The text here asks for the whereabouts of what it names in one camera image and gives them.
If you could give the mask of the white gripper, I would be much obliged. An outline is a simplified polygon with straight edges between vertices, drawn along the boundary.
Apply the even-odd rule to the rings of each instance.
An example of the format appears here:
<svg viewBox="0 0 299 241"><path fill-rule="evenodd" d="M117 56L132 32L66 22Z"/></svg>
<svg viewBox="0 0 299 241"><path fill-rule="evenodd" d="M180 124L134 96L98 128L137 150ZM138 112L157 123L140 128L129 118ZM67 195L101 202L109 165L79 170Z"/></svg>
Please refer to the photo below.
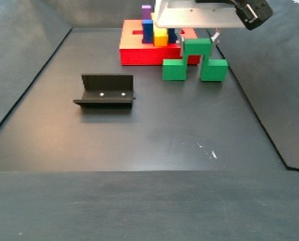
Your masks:
<svg viewBox="0 0 299 241"><path fill-rule="evenodd" d="M164 28L216 28L210 36L213 43L220 42L218 28L244 26L234 7L225 3L197 3L194 0L156 0L154 24ZM184 43L180 29L180 43Z"/></svg>

